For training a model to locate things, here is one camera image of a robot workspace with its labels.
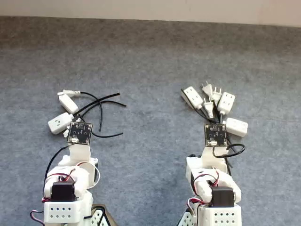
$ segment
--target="black cable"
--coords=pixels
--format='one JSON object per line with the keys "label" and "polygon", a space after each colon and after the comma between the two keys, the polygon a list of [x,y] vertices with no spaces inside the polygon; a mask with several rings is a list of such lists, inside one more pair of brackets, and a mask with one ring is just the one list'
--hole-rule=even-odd
{"label": "black cable", "polygon": [[[97,100],[97,97],[94,96],[93,94],[91,93],[88,93],[88,92],[80,92],[81,94],[86,94],[90,97],[93,97],[95,100]],[[99,108],[100,108],[100,120],[99,120],[99,132],[102,130],[102,124],[103,124],[103,107],[102,107],[102,103],[101,101],[99,101],[97,103],[97,105],[99,105]]]}
{"label": "black cable", "polygon": [[[233,147],[236,147],[236,146],[240,146],[240,147],[241,147],[241,150],[240,150],[239,152],[236,152],[236,151],[233,150]],[[224,158],[229,158],[229,157],[233,157],[233,156],[236,156],[236,155],[241,154],[242,152],[245,151],[246,146],[244,146],[243,144],[231,144],[231,145],[227,146],[226,150],[232,149],[233,152],[234,152],[233,154],[215,155],[214,149],[215,149],[215,146],[213,146],[213,149],[212,149],[212,154],[213,154],[213,156],[214,156],[215,158],[224,159]]]}
{"label": "black cable", "polygon": [[[79,114],[79,117],[80,119],[82,119],[83,122],[85,122],[85,120],[83,119],[83,117]],[[118,133],[118,134],[114,134],[114,135],[109,135],[109,136],[100,136],[94,132],[92,132],[92,134],[95,136],[95,137],[99,137],[99,138],[111,138],[111,137],[117,137],[117,136],[120,136],[122,135],[123,133]]]}
{"label": "black cable", "polygon": [[226,165],[227,165],[227,171],[228,171],[228,174],[229,174],[230,176],[232,176],[232,173],[231,173],[231,170],[230,170],[230,163],[229,163],[229,161],[228,161],[228,158],[225,158],[225,161],[226,161]]}
{"label": "black cable", "polygon": [[79,109],[79,110],[78,110],[76,113],[74,113],[73,115],[77,115],[77,114],[81,113],[82,111],[84,111],[84,110],[87,109],[88,107],[90,107],[90,106],[92,106],[92,105],[98,103],[99,101],[102,101],[102,100],[105,100],[105,99],[108,99],[108,98],[111,98],[111,97],[119,96],[119,95],[120,95],[120,93],[115,93],[115,94],[111,94],[111,95],[102,97],[102,98],[100,98],[100,99],[97,99],[96,101],[93,101],[93,102],[91,102],[90,104],[88,104],[88,105],[82,107],[81,109]]}
{"label": "black cable", "polygon": [[67,146],[65,146],[65,147],[62,147],[60,150],[58,150],[57,153],[55,153],[55,155],[54,155],[54,156],[52,157],[52,159],[50,160],[50,162],[49,162],[49,164],[48,164],[48,166],[47,166],[47,168],[46,168],[46,172],[45,172],[44,186],[45,186],[45,181],[46,181],[47,174],[48,174],[48,172],[49,172],[51,163],[53,162],[53,160],[56,158],[56,156],[57,156],[62,150],[66,149],[67,147],[69,147],[69,146],[71,146],[71,145],[73,145],[73,144],[70,144],[70,145],[67,145]]}
{"label": "black cable", "polygon": [[[116,101],[112,101],[112,100],[103,100],[101,101],[102,104],[104,103],[112,103],[112,104],[117,104],[117,105],[120,105],[122,107],[127,107],[125,104],[122,104],[122,103],[119,103],[119,102],[116,102]],[[85,114],[87,114],[90,110],[92,110],[93,108],[95,108],[97,105],[99,105],[99,103],[96,103],[95,105],[91,106],[89,109],[87,109],[83,114],[81,114],[82,117],[85,116]]]}

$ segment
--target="circuit board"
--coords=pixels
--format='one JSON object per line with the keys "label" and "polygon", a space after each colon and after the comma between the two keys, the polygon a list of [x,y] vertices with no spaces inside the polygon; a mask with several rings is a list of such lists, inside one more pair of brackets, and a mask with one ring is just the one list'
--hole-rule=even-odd
{"label": "circuit board", "polygon": [[227,134],[225,124],[206,124],[205,125],[205,142],[206,146],[227,146]]}
{"label": "circuit board", "polygon": [[71,122],[68,143],[90,145],[92,124],[86,122]]}

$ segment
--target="white electrical outlet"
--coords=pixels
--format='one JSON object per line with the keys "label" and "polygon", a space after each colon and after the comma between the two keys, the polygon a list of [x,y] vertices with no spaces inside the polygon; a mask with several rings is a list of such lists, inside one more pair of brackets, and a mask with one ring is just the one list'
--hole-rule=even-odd
{"label": "white electrical outlet", "polygon": [[59,116],[55,117],[54,119],[48,122],[50,131],[53,134],[59,134],[60,132],[63,132],[66,129],[66,127],[70,125],[70,122],[73,118],[73,115],[68,114],[67,112],[60,114]]}
{"label": "white electrical outlet", "polygon": [[203,99],[192,86],[184,90],[182,89],[181,96],[191,108],[193,109],[202,108]]}
{"label": "white electrical outlet", "polygon": [[233,118],[227,118],[223,121],[226,124],[227,132],[236,136],[244,137],[248,131],[248,123]]}
{"label": "white electrical outlet", "polygon": [[220,114],[228,114],[234,104],[235,96],[233,94],[223,92],[217,110]]}

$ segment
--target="power plug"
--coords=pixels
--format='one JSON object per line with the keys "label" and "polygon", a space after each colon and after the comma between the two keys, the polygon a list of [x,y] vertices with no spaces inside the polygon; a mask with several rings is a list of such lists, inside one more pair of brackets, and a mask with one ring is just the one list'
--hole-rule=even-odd
{"label": "power plug", "polygon": [[74,97],[74,96],[78,97],[78,96],[80,96],[80,91],[79,90],[78,91],[73,91],[73,90],[63,89],[62,92],[57,93],[58,96],[61,96],[61,95],[64,95],[64,94],[66,94],[68,97]]}
{"label": "power plug", "polygon": [[181,96],[192,109],[202,108],[203,99],[192,86],[181,89]]}
{"label": "power plug", "polygon": [[206,99],[204,98],[204,108],[206,109],[209,118],[213,119],[214,118],[214,115],[213,115],[213,102],[212,101],[206,102]]}
{"label": "power plug", "polygon": [[218,105],[218,102],[220,101],[221,99],[221,96],[222,96],[222,89],[220,89],[219,92],[216,92],[216,87],[214,88],[214,91],[212,92],[212,96],[210,96],[210,100],[214,101],[215,105],[217,106]]}
{"label": "power plug", "polygon": [[231,111],[234,100],[235,100],[234,95],[227,92],[223,92],[222,97],[217,106],[217,110],[220,112],[220,114],[223,115],[228,114]]}
{"label": "power plug", "polygon": [[79,107],[67,94],[59,95],[58,99],[67,112],[73,114],[79,110]]}
{"label": "power plug", "polygon": [[239,137],[244,137],[248,131],[248,123],[233,118],[222,122],[226,124],[226,131]]}
{"label": "power plug", "polygon": [[206,81],[206,83],[207,83],[206,86],[204,86],[202,84],[202,90],[203,90],[204,93],[207,94],[208,97],[212,97],[212,95],[213,95],[212,85],[209,84],[207,81]]}
{"label": "power plug", "polygon": [[60,114],[59,116],[48,122],[50,131],[53,134],[59,134],[64,129],[66,129],[67,126],[70,125],[72,119],[74,119],[74,116],[72,114],[68,114],[67,112]]}

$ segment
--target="gray carpet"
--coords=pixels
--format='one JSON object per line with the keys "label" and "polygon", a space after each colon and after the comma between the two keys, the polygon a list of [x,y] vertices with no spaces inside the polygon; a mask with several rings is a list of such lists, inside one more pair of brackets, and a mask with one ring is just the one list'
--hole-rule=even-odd
{"label": "gray carpet", "polygon": [[[176,225],[192,196],[185,157],[204,147],[204,120],[180,88],[206,80],[236,95],[230,116],[249,123],[247,150],[231,159],[243,225],[299,225],[301,29],[21,17],[0,17],[0,225],[38,225],[29,212],[42,209],[46,165],[66,145],[47,126],[62,89],[119,91],[128,105],[104,105],[102,134],[124,135],[92,138],[95,203],[121,226]],[[86,120],[97,129],[98,118],[96,108]]]}

